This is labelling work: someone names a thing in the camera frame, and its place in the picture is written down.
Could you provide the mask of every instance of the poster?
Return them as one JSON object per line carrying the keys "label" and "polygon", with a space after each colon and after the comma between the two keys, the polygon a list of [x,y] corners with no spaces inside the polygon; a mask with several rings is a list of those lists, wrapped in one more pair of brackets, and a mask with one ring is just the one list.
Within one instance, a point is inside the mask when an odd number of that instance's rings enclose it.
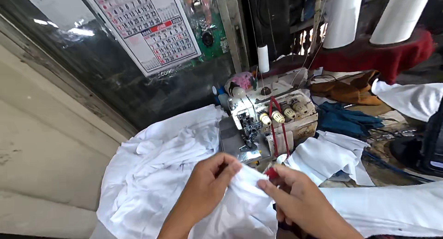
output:
{"label": "poster", "polygon": [[145,76],[201,55],[180,0],[87,0]]}

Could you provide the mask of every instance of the teal fabric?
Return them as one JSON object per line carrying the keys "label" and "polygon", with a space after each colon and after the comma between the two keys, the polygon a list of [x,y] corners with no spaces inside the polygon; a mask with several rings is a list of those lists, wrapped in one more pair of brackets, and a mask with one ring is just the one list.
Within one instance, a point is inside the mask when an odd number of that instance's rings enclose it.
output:
{"label": "teal fabric", "polygon": [[381,119],[364,114],[361,111],[350,111],[340,103],[325,102],[318,106],[317,130],[344,134],[353,138],[369,136],[369,130],[383,127]]}

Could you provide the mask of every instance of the thread spool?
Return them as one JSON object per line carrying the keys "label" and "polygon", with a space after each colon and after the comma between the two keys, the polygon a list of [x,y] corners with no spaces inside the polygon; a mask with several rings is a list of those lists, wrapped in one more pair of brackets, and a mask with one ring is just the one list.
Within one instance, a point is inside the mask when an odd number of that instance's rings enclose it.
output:
{"label": "thread spool", "polygon": [[271,125],[271,123],[272,123],[271,118],[265,112],[260,114],[260,121],[263,122],[263,124],[265,124],[265,125]]}
{"label": "thread spool", "polygon": [[323,48],[346,46],[355,39],[362,0],[334,0]]}
{"label": "thread spool", "polygon": [[269,57],[268,57],[268,45],[259,46],[257,48],[258,54],[258,68],[260,72],[265,73],[269,71]]}
{"label": "thread spool", "polygon": [[272,118],[276,121],[276,122],[278,122],[278,123],[280,123],[280,124],[283,124],[284,123],[284,116],[283,116],[283,114],[281,114],[279,111],[274,111],[274,112],[272,112]]}
{"label": "thread spool", "polygon": [[409,39],[427,2],[389,0],[369,42],[384,45]]}

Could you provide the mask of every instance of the hand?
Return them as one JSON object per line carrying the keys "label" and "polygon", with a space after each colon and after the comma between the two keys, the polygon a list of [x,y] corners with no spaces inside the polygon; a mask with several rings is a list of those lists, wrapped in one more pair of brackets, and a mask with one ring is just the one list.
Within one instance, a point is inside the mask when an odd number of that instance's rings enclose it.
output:
{"label": "hand", "polygon": [[319,239],[363,238],[330,205],[323,193],[302,172],[275,165],[276,185],[259,180],[258,186],[276,202],[277,220],[296,223]]}
{"label": "hand", "polygon": [[198,162],[163,223],[158,239],[185,237],[192,226],[212,213],[240,169],[241,163],[226,153],[217,153]]}

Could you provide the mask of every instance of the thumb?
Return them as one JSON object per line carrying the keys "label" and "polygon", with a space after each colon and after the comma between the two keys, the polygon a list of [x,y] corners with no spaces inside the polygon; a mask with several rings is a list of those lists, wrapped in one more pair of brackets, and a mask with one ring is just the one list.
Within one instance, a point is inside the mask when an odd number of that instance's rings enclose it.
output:
{"label": "thumb", "polygon": [[224,189],[226,189],[231,179],[234,177],[235,174],[237,174],[237,172],[240,171],[241,167],[241,163],[239,162],[230,163],[228,167],[223,169],[217,179],[214,180],[213,184],[217,187],[223,187]]}
{"label": "thumb", "polygon": [[262,189],[266,194],[268,194],[270,197],[272,197],[275,202],[280,207],[289,207],[294,202],[294,198],[291,197],[291,195],[287,194],[285,191],[280,190],[277,186],[273,185],[268,180],[258,180],[257,182],[258,187]]}

